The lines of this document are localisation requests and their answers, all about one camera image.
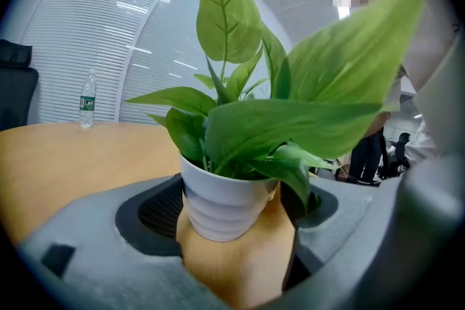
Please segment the round table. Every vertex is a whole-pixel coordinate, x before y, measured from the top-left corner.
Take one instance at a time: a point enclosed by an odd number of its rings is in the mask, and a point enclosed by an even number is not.
[[[69,202],[95,192],[179,172],[165,128],[134,123],[24,126],[0,132],[0,219],[14,244]],[[183,210],[177,226],[184,264],[234,308],[281,294],[294,228],[279,190],[257,222],[232,242],[201,237]]]

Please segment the office chair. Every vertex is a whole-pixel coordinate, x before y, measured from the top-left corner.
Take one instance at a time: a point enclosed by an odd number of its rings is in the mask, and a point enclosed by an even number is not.
[[[28,66],[32,46],[0,40],[0,131],[28,124],[39,73]]]

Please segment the pothos plant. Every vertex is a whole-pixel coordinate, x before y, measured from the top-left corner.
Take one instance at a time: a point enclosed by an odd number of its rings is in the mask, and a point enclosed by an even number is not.
[[[205,171],[234,179],[272,177],[307,207],[309,166],[349,152],[389,91],[424,0],[376,0],[286,53],[262,22],[254,0],[200,0],[197,36],[210,76],[196,75],[217,99],[186,86],[127,102],[171,106],[165,126],[182,155]],[[261,56],[269,99],[245,89]],[[222,63],[219,76],[212,63]],[[237,68],[225,77],[227,63]]]

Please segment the person's leg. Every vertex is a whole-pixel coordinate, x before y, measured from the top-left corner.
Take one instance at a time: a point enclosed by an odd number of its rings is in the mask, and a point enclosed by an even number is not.
[[[355,177],[356,179],[360,179],[362,176],[363,166],[366,162],[368,144],[367,139],[361,139],[358,142],[357,146],[354,147],[352,150],[352,157],[350,158],[350,168],[349,168],[349,175]],[[356,184],[357,182],[347,177],[347,182]]]
[[[381,160],[381,145],[379,142],[379,136],[380,134],[375,133],[367,137],[368,154],[365,170],[362,176],[363,182],[372,182],[376,174],[376,169],[378,169],[379,161]]]

